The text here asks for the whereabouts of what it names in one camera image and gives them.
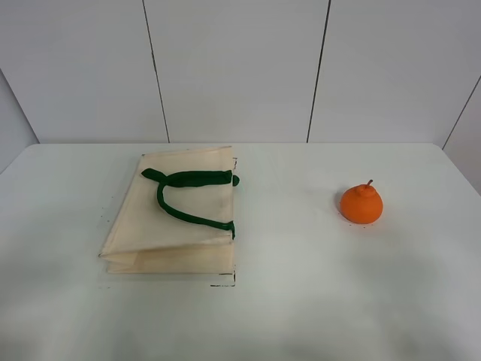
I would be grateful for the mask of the white linen bag green handles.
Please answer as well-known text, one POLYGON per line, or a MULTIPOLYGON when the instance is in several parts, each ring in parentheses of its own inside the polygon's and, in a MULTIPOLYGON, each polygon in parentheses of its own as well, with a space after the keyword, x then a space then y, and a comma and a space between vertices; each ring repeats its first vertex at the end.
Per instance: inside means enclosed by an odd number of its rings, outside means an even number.
POLYGON ((112 274, 234 272, 234 188, 229 146, 141 156, 99 254, 112 274))

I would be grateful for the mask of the orange fruit with stem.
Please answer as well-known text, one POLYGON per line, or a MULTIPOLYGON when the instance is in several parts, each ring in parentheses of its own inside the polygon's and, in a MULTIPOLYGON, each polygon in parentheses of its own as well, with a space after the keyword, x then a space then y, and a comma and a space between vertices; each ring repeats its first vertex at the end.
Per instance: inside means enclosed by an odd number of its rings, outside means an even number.
POLYGON ((373 180, 366 184, 351 187, 340 198, 340 213, 350 222, 357 224, 373 223, 383 212, 383 200, 372 186, 373 180))

